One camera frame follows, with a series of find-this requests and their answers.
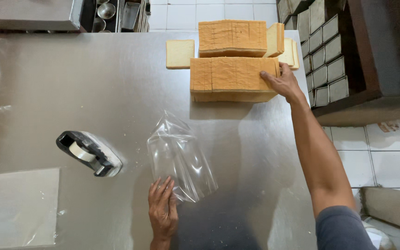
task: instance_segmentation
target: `person's left hand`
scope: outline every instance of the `person's left hand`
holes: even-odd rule
[[[172,194],[174,181],[171,177],[158,188],[158,178],[149,189],[149,218],[154,232],[153,243],[170,242],[178,226],[178,214],[175,195]]]

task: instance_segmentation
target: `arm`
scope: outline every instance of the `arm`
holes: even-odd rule
[[[161,178],[158,178],[149,188],[149,218],[151,219],[154,238],[151,242],[151,250],[169,250],[171,237],[178,226],[177,206],[175,195],[172,194],[174,181],[168,177],[158,187]]]
[[[288,65],[280,65],[283,70],[281,78],[275,78],[265,71],[261,71],[260,76],[291,105],[297,152],[311,195],[314,217],[323,209],[336,205],[356,209],[350,183],[336,148],[311,112]]]

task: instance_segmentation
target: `clear plastic bag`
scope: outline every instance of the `clear plastic bag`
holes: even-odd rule
[[[197,202],[217,190],[208,162],[191,128],[168,111],[147,140],[154,180],[175,181],[173,192],[181,201]]]

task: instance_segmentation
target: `gray sleeve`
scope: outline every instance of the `gray sleeve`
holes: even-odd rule
[[[360,216],[347,206],[331,206],[316,218],[319,250],[377,250],[362,225]]]

